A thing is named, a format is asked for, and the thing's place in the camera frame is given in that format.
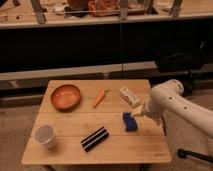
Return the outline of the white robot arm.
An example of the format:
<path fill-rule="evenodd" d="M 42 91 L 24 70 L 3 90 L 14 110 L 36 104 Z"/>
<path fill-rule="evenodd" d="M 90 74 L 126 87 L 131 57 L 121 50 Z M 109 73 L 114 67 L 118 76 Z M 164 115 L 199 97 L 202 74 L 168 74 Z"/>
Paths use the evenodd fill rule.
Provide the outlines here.
<path fill-rule="evenodd" d="M 187 100 L 183 92 L 183 84 L 176 79 L 158 84 L 150 90 L 145 103 L 137 107 L 132 116 L 147 116 L 160 124 L 164 111 L 169 110 L 213 139 L 213 111 Z"/>

